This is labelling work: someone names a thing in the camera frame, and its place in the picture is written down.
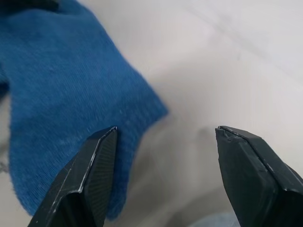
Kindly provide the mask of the dark sock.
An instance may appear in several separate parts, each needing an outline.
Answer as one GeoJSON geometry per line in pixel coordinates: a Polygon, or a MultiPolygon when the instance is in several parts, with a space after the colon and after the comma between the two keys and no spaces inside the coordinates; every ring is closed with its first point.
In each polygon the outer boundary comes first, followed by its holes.
{"type": "Polygon", "coordinates": [[[54,11],[60,0],[0,0],[0,11],[19,11],[25,9],[43,9],[54,11]]]}

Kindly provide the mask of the blue knitted sock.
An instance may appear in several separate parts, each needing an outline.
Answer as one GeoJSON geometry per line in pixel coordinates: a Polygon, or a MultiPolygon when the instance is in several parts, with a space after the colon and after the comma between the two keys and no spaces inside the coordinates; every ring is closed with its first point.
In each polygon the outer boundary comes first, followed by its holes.
{"type": "Polygon", "coordinates": [[[116,126],[107,218],[126,200],[135,152],[168,110],[76,0],[55,11],[0,2],[0,87],[10,92],[9,171],[33,215],[59,171],[91,134],[116,126]]]}

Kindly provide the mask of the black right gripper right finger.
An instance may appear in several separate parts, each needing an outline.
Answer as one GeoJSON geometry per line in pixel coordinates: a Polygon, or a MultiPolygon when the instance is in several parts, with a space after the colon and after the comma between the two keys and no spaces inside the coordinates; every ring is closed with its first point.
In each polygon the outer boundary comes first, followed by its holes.
{"type": "Polygon", "coordinates": [[[303,178],[259,136],[215,129],[223,185],[241,227],[303,227],[303,178]]]}

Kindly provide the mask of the light grey-blue sock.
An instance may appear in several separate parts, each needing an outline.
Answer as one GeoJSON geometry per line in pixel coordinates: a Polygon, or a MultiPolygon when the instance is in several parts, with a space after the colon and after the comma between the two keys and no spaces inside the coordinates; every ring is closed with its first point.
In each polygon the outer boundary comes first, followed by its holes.
{"type": "Polygon", "coordinates": [[[195,227],[240,227],[240,224],[234,213],[224,212],[197,221],[195,227]]]}

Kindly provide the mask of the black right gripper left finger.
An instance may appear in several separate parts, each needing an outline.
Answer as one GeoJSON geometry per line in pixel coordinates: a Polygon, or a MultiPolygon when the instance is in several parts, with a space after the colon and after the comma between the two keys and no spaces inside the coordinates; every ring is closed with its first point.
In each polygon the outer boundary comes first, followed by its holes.
{"type": "Polygon", "coordinates": [[[27,227],[103,227],[117,139],[117,127],[88,137],[58,173],[27,227]]]}

